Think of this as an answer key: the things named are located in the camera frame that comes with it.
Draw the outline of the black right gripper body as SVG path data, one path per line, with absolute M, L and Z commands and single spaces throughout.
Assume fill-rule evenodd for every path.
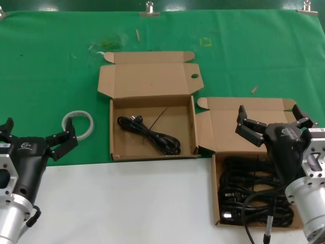
M 301 139 L 303 126 L 299 123 L 268 124 L 264 132 L 265 146 L 280 180 L 279 189 L 305 177 L 302 159 L 305 142 Z

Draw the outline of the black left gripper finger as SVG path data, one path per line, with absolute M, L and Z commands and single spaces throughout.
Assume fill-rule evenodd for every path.
M 14 136 L 11 135 L 13 127 L 14 127 L 14 121 L 11 117 L 9 117 L 6 123 L 1 125 L 1 130 L 0 130 L 1 142 L 5 142 L 5 143 L 12 142 L 14 138 Z
M 78 140 L 72 123 L 72 118 L 69 117 L 67 119 L 65 131 L 48 136 L 45 138 L 45 140 L 49 146 L 49 157 L 51 157 L 54 161 L 58 161 L 60 158 L 78 146 Z

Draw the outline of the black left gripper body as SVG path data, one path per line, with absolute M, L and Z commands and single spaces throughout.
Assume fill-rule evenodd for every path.
M 13 193 L 34 203 L 49 159 L 49 145 L 42 137 L 20 137 L 12 142 L 10 158 L 18 173 Z

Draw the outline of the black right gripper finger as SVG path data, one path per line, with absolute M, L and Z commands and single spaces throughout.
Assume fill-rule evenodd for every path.
M 301 110 L 298 104 L 295 104 L 293 106 L 292 113 L 296 119 L 296 121 L 292 123 L 293 126 L 299 129 L 310 129 L 318 127 L 318 123 L 315 120 L 311 119 L 308 113 Z
M 267 124 L 265 123 L 249 119 L 244 106 L 240 105 L 237 117 L 237 127 L 235 130 L 238 135 L 255 146 L 261 147 L 265 142 L 263 134 L 266 127 Z

